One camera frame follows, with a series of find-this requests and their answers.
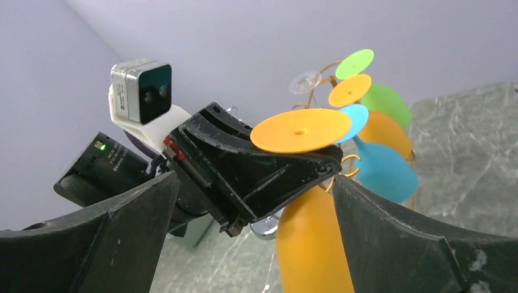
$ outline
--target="gray wall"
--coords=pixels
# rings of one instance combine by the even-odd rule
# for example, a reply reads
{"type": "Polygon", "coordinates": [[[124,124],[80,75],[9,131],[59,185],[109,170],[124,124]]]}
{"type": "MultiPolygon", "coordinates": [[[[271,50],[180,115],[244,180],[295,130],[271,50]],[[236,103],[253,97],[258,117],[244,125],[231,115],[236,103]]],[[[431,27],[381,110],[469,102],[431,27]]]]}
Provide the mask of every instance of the gray wall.
{"type": "Polygon", "coordinates": [[[252,124],[306,100],[293,77],[358,49],[410,103],[518,79],[517,0],[67,2],[122,57],[171,62],[177,104],[238,106],[252,124]]]}
{"type": "Polygon", "coordinates": [[[53,184],[109,119],[121,59],[62,1],[0,1],[0,230],[75,211],[53,184]]]}

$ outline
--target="gray marble surface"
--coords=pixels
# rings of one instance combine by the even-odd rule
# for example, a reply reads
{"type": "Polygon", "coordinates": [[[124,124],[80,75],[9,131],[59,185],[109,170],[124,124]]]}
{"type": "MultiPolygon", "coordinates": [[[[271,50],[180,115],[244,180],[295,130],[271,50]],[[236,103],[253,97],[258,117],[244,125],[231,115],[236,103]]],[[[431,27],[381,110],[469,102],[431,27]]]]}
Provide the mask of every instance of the gray marble surface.
{"type": "MultiPolygon", "coordinates": [[[[420,177],[417,211],[518,237],[518,94],[500,84],[417,103],[409,135],[420,177]]],[[[351,145],[344,146],[351,152],[351,145]]],[[[195,248],[167,238],[154,293],[280,293],[275,242],[213,224],[195,248]]]]}

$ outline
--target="camera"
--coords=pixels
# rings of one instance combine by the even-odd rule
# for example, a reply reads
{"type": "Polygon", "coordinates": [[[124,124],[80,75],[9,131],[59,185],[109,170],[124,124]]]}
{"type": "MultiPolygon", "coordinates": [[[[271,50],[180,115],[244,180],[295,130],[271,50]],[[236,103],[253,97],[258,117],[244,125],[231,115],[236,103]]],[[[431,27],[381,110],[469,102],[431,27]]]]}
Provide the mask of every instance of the camera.
{"type": "Polygon", "coordinates": [[[108,100],[111,120],[158,153],[164,139],[191,115],[172,103],[172,68],[136,59],[114,65],[108,100]]]}

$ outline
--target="red clip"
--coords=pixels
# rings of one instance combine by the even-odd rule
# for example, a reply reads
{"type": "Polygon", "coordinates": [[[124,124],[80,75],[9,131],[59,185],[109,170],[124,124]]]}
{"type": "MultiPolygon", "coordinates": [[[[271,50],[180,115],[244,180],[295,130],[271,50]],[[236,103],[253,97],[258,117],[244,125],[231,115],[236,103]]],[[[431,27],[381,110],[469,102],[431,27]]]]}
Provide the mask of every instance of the red clip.
{"type": "Polygon", "coordinates": [[[182,161],[183,159],[185,159],[185,154],[181,151],[180,147],[169,136],[166,137],[166,139],[164,139],[164,144],[167,147],[170,147],[171,149],[173,149],[173,151],[177,155],[178,161],[182,161]]]}

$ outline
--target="black camera face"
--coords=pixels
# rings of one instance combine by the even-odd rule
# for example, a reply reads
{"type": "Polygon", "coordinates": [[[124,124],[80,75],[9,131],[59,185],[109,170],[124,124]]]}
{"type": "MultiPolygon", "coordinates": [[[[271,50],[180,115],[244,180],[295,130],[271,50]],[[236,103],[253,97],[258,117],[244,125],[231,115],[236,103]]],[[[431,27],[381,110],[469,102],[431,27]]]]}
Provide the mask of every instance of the black camera face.
{"type": "Polygon", "coordinates": [[[171,108],[170,65],[145,71],[139,76],[140,123],[147,124],[171,108]]]}

